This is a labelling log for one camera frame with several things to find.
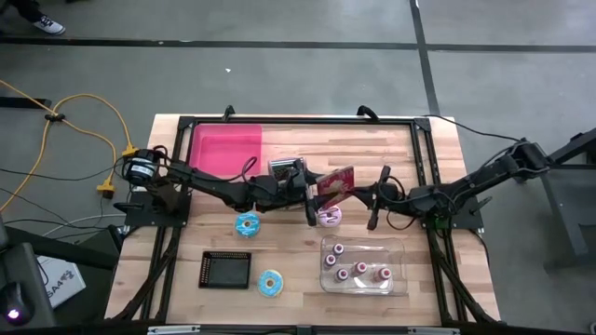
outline yellow extension cord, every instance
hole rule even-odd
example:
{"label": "yellow extension cord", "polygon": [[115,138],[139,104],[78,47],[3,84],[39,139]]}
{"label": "yellow extension cord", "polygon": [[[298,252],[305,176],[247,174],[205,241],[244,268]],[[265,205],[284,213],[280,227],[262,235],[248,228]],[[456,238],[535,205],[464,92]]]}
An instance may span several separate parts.
{"label": "yellow extension cord", "polygon": [[[78,98],[92,98],[98,101],[103,102],[105,105],[107,105],[108,107],[110,107],[110,109],[112,109],[116,115],[118,115],[118,118],[120,119],[120,123],[122,123],[122,127],[124,128],[124,133],[127,137],[127,149],[122,153],[122,155],[130,155],[130,154],[134,154],[138,149],[132,145],[132,142],[130,141],[130,135],[129,135],[129,128],[127,127],[126,122],[124,121],[124,118],[122,117],[122,114],[120,114],[120,112],[107,100],[92,95],[92,94],[76,94],[67,98],[64,98],[62,100],[60,100],[56,106],[54,107],[54,109],[49,109],[48,107],[46,107],[45,105],[43,105],[42,103],[39,103],[37,100],[31,98],[29,95],[25,94],[24,92],[16,89],[15,87],[11,86],[9,83],[0,80],[0,84],[12,89],[13,91],[19,93],[20,95],[22,95],[23,97],[27,98],[28,100],[32,101],[33,103],[37,104],[38,106],[40,106],[41,108],[43,108],[44,110],[48,111],[50,114],[53,115],[57,115],[58,114],[58,110],[60,109],[60,107],[66,102],[66,101],[70,101],[73,99],[78,99]],[[75,125],[73,125],[70,121],[68,120],[63,120],[62,121],[64,124],[66,124],[68,127],[71,127],[72,129],[82,133],[82,134],[87,134],[93,137],[96,137],[104,142],[106,142],[111,148],[112,148],[112,157],[113,157],[113,161],[115,164],[116,162],[116,153],[115,153],[115,146],[114,144],[106,139],[104,136],[94,133],[92,131],[88,131],[88,130],[84,130],[81,129]],[[44,155],[44,151],[46,150],[46,142],[47,142],[47,134],[49,131],[49,126],[51,125],[50,121],[46,121],[46,125],[44,126],[44,134],[43,134],[43,138],[41,140],[41,148],[39,150],[39,156],[37,156],[37,160],[35,161],[34,166],[31,168],[31,171],[29,171],[29,175],[27,177],[25,177],[25,179],[22,181],[22,183],[19,185],[19,187],[17,188],[17,190],[15,190],[14,194],[18,194],[20,192],[20,190],[25,186],[25,184],[27,184],[27,182],[29,181],[29,179],[31,178],[31,174],[35,172],[35,170],[37,169],[37,167],[39,166],[39,163],[41,162],[41,159]],[[112,179],[114,177],[114,171],[112,170],[110,172],[110,175],[108,176],[108,178],[103,182],[102,185],[98,185],[97,190],[100,192],[103,191],[110,191],[113,192],[115,190],[114,185],[112,184]],[[10,202],[12,202],[12,200],[15,198],[15,195],[12,195],[7,201],[6,203],[0,207],[0,212],[4,211],[4,209],[10,204]]]}

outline pink tray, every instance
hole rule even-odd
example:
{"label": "pink tray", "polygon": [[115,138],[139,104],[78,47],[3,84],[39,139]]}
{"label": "pink tray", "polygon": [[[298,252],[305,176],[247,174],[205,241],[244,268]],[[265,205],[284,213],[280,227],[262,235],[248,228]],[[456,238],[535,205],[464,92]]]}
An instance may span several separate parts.
{"label": "pink tray", "polygon": [[235,176],[252,156],[247,175],[261,172],[263,129],[259,125],[198,125],[195,127],[190,166],[215,176]]}

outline wooden table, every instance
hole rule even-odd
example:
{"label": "wooden table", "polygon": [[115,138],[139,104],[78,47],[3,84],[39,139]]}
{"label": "wooden table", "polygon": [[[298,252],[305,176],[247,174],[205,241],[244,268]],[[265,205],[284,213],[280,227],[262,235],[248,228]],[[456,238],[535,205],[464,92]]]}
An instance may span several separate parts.
{"label": "wooden table", "polygon": [[[171,152],[178,118],[177,114],[156,115],[148,147],[163,144]],[[449,182],[461,178],[466,174],[466,167],[455,126],[440,119],[430,121],[441,179]],[[420,138],[427,162],[425,142],[422,135]],[[359,185],[377,181],[381,167],[389,165],[392,175],[400,179],[406,189],[417,186],[410,132],[403,126],[263,125],[262,155],[263,174],[267,173],[266,163],[270,159],[302,156],[310,169],[320,173],[353,165]],[[189,222],[183,229],[178,252],[168,322],[438,325],[439,308],[427,236],[419,224],[402,232],[395,231],[380,213],[379,226],[371,232],[366,229],[370,212],[358,200],[350,198],[340,207],[344,218],[339,228],[311,228],[302,211],[259,213],[261,232],[253,239],[244,239],[234,232],[236,212],[217,198],[194,192]],[[408,222],[408,218],[397,214],[392,215],[391,220],[397,226]],[[147,276],[155,234],[156,228],[145,227],[126,239],[106,317],[120,312]],[[325,293],[318,282],[319,248],[321,237],[328,234],[401,239],[406,250],[409,294],[373,297]],[[481,243],[468,231],[454,231],[453,239],[463,282],[489,315],[498,319],[491,275]],[[198,289],[203,250],[252,252],[250,288]],[[266,269],[278,270],[284,277],[283,292],[275,299],[265,298],[256,290],[256,280]],[[161,282],[157,284],[152,313],[158,306],[160,289]],[[453,294],[448,284],[446,290],[450,311],[455,315]]]}

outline shoe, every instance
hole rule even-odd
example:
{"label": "shoe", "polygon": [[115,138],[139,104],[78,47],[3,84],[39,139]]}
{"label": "shoe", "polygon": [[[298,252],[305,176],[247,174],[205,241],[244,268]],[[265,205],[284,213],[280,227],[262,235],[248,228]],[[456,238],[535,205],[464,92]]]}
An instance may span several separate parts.
{"label": "shoe", "polygon": [[39,28],[48,34],[64,34],[66,31],[64,26],[45,15],[38,22],[34,22],[34,27]]}

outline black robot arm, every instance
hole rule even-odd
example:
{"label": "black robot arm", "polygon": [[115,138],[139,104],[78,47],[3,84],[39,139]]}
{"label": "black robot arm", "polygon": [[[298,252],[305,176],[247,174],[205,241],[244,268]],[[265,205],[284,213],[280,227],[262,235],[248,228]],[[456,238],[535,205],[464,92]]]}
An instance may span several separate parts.
{"label": "black robot arm", "polygon": [[[311,196],[309,186],[316,183],[317,173],[309,171],[301,159],[296,159],[285,180],[261,175],[247,178],[246,172],[256,159],[245,164],[242,173],[233,179],[221,179],[190,167],[184,162],[170,161],[159,150],[143,149],[129,157],[122,167],[124,179],[135,186],[144,187],[153,197],[152,206],[165,213],[174,213],[180,207],[181,198],[186,194],[176,190],[175,185],[190,188],[215,196],[238,212],[256,209],[260,212],[302,205],[308,224],[317,224],[316,213],[334,194]],[[165,168],[165,176],[159,168]],[[116,204],[118,209],[127,212],[139,204]]]}
{"label": "black robot arm", "polygon": [[390,167],[385,166],[378,182],[357,187],[353,195],[372,211],[369,230],[376,228],[379,209],[421,219],[445,220],[455,215],[469,198],[511,178],[535,178],[547,172],[550,164],[538,144],[519,141],[478,170],[451,183],[414,187],[405,195],[401,183],[389,175]]}

